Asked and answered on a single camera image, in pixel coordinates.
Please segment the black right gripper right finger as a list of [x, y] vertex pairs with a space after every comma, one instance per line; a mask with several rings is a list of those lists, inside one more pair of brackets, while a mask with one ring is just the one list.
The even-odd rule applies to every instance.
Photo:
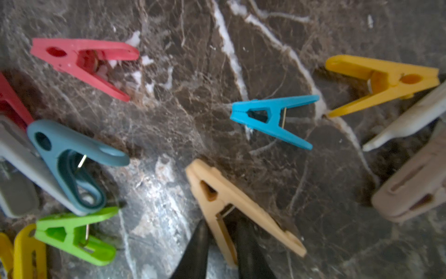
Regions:
[[240, 279], [276, 279], [256, 240], [251, 223], [242, 218], [236, 226], [236, 253]]

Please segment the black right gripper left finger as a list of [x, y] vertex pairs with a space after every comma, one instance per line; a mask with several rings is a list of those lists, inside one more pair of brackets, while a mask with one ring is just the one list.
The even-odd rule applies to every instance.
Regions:
[[201, 220], [190, 239], [171, 279], [205, 279], [211, 232], [205, 220]]

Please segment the tan clothespin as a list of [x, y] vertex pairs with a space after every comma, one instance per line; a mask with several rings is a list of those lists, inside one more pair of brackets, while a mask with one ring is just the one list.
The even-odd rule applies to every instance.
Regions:
[[307, 250], [302, 242], [290, 231], [282, 230], [264, 209], [227, 180], [218, 169], [195, 159], [186, 167], [185, 173], [191, 192], [229, 267], [238, 267], [239, 260], [221, 214], [228, 205], [241, 211], [295, 254], [305, 257]]

